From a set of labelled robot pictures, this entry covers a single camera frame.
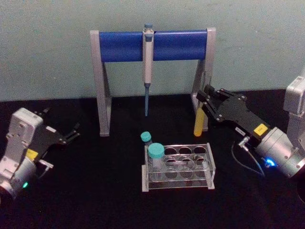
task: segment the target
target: black tablecloth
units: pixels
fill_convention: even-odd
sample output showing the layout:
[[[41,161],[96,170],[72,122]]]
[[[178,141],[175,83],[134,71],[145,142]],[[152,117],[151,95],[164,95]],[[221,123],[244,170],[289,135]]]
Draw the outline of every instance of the black tablecloth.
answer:
[[[248,107],[271,125],[286,131],[284,90],[245,92]],[[189,95],[151,96],[149,117],[143,97],[113,98],[110,137],[99,137],[96,99],[63,99],[0,103],[0,154],[10,117],[20,107],[42,111],[45,123],[68,133],[76,122],[81,136],[65,149],[45,157],[54,168],[33,180],[13,205],[0,212],[0,228],[305,228],[305,204],[296,183],[274,168],[266,178],[233,160],[230,147],[240,136],[210,126],[193,136],[194,112]],[[215,190],[181,188],[142,193],[142,131],[164,145],[210,142]],[[245,163],[251,161],[236,153]]]

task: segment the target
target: test tube rack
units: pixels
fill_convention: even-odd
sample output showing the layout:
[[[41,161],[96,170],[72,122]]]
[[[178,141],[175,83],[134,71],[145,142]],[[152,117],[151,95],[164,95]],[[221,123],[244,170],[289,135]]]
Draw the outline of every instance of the test tube rack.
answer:
[[[210,144],[164,146],[162,168],[154,171],[149,163],[148,147],[144,147],[142,192],[150,189],[207,187],[215,189],[215,163]]]

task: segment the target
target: wall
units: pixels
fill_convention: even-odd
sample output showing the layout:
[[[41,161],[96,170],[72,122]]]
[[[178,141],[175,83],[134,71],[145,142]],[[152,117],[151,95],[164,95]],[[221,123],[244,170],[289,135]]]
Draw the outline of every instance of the wall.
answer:
[[[286,88],[305,57],[304,0],[4,0],[0,100],[95,96],[89,30],[216,27],[214,87]],[[196,61],[155,62],[152,94],[191,91]],[[142,64],[107,65],[114,96],[143,95]]]

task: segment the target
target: green led light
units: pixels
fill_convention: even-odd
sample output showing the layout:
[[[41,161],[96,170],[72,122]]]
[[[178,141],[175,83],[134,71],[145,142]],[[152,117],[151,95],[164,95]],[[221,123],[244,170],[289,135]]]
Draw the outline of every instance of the green led light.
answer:
[[[26,188],[28,185],[29,185],[28,182],[25,182],[22,187]]]

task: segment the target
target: robotic arm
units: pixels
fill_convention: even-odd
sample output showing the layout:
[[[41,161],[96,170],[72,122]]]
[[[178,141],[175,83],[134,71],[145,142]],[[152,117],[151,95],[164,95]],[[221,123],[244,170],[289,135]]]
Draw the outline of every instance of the robotic arm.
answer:
[[[267,163],[285,176],[298,178],[305,172],[305,78],[298,76],[285,93],[284,109],[289,111],[287,134],[272,127],[247,109],[246,96],[206,86],[197,99],[209,118],[228,125],[243,138],[238,144],[248,151],[248,143]]]
[[[42,158],[52,145],[66,145],[80,134],[74,130],[63,136],[50,126],[43,125],[39,115],[21,108],[10,121],[5,154],[0,161],[0,204],[6,205],[36,173],[37,165],[45,166],[43,176],[53,165]]]

